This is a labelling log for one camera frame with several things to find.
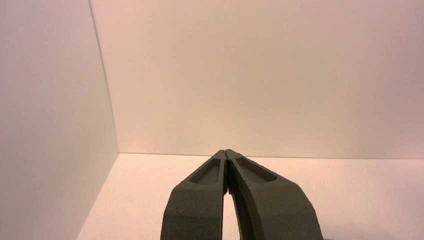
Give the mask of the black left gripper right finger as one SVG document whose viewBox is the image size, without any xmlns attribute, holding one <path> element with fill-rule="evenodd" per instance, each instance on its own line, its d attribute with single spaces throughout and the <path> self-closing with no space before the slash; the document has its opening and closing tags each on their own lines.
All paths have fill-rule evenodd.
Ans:
<svg viewBox="0 0 424 240">
<path fill-rule="evenodd" d="M 323 239 L 316 211 L 298 184 L 232 149 L 226 156 L 240 239 Z"/>
</svg>

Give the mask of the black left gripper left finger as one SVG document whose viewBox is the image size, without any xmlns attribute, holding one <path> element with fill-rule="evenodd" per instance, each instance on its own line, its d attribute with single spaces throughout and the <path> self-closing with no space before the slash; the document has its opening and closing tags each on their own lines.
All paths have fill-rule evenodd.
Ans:
<svg viewBox="0 0 424 240">
<path fill-rule="evenodd" d="M 225 150 L 219 150 L 171 191 L 160 239 L 222 239 L 227 191 L 227 155 Z"/>
</svg>

